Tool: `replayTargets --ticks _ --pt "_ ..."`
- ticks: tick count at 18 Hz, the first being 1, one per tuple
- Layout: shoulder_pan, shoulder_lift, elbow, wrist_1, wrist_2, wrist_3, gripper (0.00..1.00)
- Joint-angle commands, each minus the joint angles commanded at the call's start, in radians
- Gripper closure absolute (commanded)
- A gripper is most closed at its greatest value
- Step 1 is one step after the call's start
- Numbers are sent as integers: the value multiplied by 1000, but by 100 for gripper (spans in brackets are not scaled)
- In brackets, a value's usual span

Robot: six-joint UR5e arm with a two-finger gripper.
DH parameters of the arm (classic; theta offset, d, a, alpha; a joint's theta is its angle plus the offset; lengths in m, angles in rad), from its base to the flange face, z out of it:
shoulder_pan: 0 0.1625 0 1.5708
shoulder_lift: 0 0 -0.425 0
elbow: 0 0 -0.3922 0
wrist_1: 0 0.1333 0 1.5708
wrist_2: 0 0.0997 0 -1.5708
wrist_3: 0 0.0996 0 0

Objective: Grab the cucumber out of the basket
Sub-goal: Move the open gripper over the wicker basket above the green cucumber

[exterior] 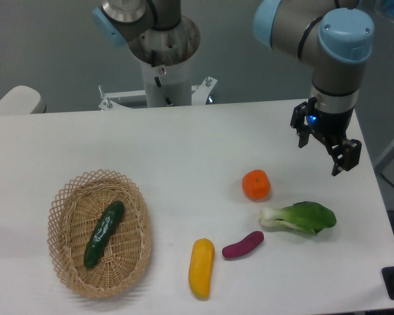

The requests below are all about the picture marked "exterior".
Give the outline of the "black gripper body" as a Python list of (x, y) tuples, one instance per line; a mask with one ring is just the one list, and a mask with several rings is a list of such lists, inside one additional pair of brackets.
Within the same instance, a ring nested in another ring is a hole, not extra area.
[(347, 138), (346, 130), (349, 126), (353, 109), (342, 113), (331, 114), (314, 108), (307, 116), (307, 124), (311, 134), (325, 147), (340, 145)]

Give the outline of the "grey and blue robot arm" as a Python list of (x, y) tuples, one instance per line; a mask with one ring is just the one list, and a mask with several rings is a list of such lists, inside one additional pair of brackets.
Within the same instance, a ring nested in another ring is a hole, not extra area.
[[(374, 23), (356, 1), (264, 1), (253, 18), (262, 44), (313, 69), (308, 99), (296, 106), (290, 125), (304, 147), (310, 137), (324, 145), (332, 174), (358, 165), (362, 145), (346, 130), (372, 52)], [(196, 24), (180, 1), (103, 1), (93, 18), (115, 45), (127, 45), (141, 65), (148, 107), (205, 104), (215, 85), (190, 82), (190, 61), (200, 46)]]

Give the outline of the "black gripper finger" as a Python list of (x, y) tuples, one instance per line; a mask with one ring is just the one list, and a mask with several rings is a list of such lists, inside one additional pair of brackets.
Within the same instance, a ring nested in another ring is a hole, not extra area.
[(308, 119), (313, 116), (316, 103), (317, 98), (312, 96), (293, 109), (290, 127), (296, 130), (297, 136), (299, 137), (299, 148), (308, 144), (309, 135), (311, 134)]
[(328, 154), (334, 162), (332, 176), (342, 171), (350, 171), (359, 164), (362, 142), (356, 139), (343, 138), (338, 144), (327, 145)]

